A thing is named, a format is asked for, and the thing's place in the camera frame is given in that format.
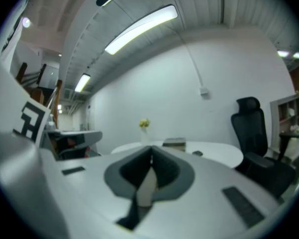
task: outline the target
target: wall outlet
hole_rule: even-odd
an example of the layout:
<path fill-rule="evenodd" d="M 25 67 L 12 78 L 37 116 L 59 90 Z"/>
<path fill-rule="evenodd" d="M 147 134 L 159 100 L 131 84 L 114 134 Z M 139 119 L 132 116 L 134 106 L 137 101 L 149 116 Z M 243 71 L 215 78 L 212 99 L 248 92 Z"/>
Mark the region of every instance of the wall outlet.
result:
<path fill-rule="evenodd" d="M 207 95 L 209 93 L 208 89 L 206 87 L 200 87 L 199 93 L 201 96 Z"/>

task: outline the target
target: flower vase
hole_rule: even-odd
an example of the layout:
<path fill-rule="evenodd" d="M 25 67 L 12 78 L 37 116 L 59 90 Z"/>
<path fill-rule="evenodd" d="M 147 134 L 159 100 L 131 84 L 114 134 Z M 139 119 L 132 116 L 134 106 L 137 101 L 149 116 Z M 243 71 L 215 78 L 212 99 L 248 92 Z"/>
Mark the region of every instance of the flower vase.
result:
<path fill-rule="evenodd" d="M 150 138 L 146 127 L 141 127 L 141 143 L 143 146 L 150 145 Z"/>

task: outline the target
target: office chair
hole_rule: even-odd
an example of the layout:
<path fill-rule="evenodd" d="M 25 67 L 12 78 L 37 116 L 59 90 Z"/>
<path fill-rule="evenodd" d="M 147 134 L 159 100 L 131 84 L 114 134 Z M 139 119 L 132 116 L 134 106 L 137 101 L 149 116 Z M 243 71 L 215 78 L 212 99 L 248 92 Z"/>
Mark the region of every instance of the office chair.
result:
<path fill-rule="evenodd" d="M 254 97 L 238 99 L 239 112 L 231 116 L 231 123 L 238 137 L 244 160 L 237 170 L 262 185 L 279 198 L 295 178 L 296 171 L 281 163 L 288 142 L 297 134 L 282 133 L 278 160 L 264 158 L 268 151 L 264 112 Z"/>

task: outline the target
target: oval table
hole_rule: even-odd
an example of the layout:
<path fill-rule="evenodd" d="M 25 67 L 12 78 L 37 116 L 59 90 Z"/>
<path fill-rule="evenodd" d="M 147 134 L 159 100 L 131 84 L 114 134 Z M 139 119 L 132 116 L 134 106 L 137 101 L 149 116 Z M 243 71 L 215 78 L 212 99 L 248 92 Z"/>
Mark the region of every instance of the oval table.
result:
<path fill-rule="evenodd" d="M 163 142 L 164 141 L 152 141 L 149 145 L 162 147 Z M 140 142 L 125 144 L 115 148 L 111 154 L 140 146 L 142 146 Z M 229 144 L 203 141 L 186 141 L 186 153 L 192 154 L 197 150 L 203 153 L 203 158 L 222 163 L 230 168 L 237 167 L 244 159 L 244 155 L 241 150 Z"/>

